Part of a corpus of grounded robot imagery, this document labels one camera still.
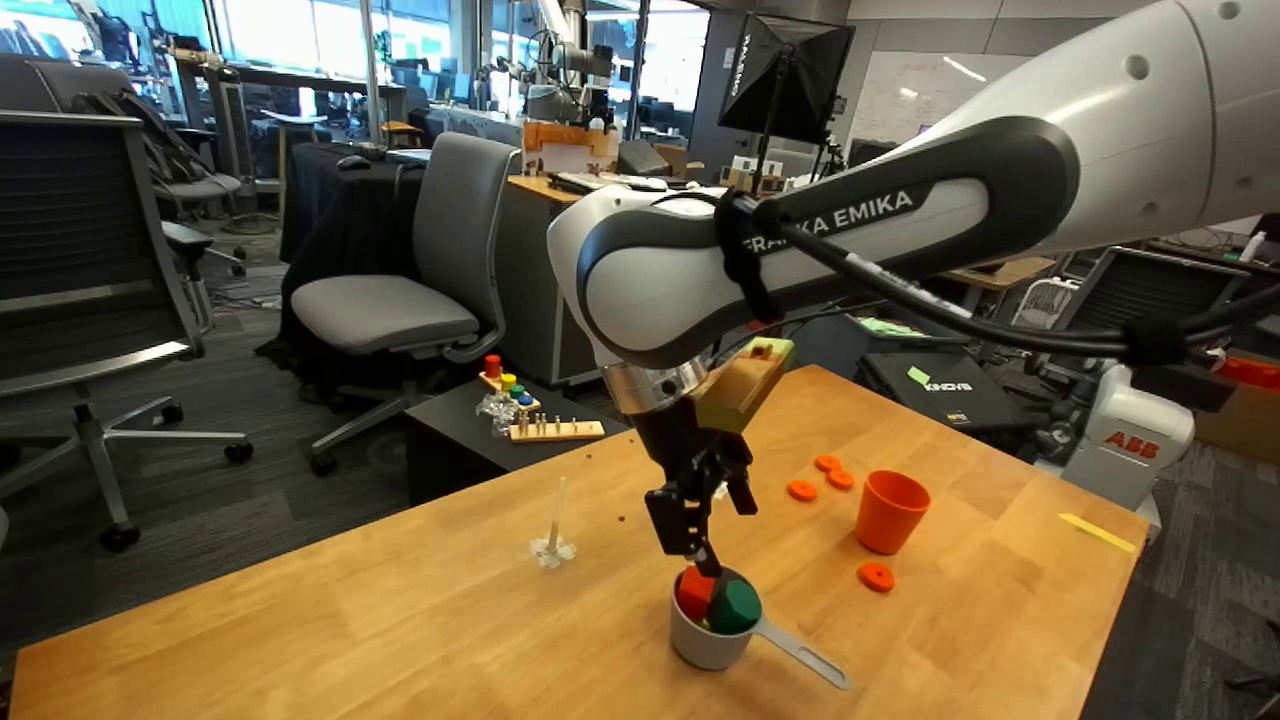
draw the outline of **cardboard box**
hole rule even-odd
[[[1280,464],[1280,387],[1236,385],[1221,413],[1198,413],[1198,439],[1259,464]]]

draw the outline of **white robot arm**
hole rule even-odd
[[[1280,204],[1276,0],[1158,0],[983,86],[898,153],[737,204],[737,258],[767,304],[844,296],[823,241],[853,265],[932,277],[1011,250],[1079,250]],[[560,291],[595,345],[610,392],[679,483],[698,426],[667,417],[721,333],[753,320],[723,270],[723,204],[591,192],[548,226]]]

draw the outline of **chair backrest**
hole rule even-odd
[[[412,216],[419,279],[476,311],[489,333],[504,333],[497,230],[518,159],[520,149],[513,143],[446,131],[431,143]]]
[[[0,112],[0,395],[192,352],[140,124]]]

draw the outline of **orange cup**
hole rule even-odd
[[[874,473],[864,483],[864,504],[855,511],[853,534],[882,554],[904,548],[928,511],[928,487],[904,473]]]

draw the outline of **computer screen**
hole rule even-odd
[[[748,17],[721,124],[823,143],[848,45],[853,29]]]
[[[1134,320],[1180,320],[1223,304],[1250,270],[1171,250],[1117,248],[1110,250],[1075,299],[1065,307],[1060,326],[1122,326]]]

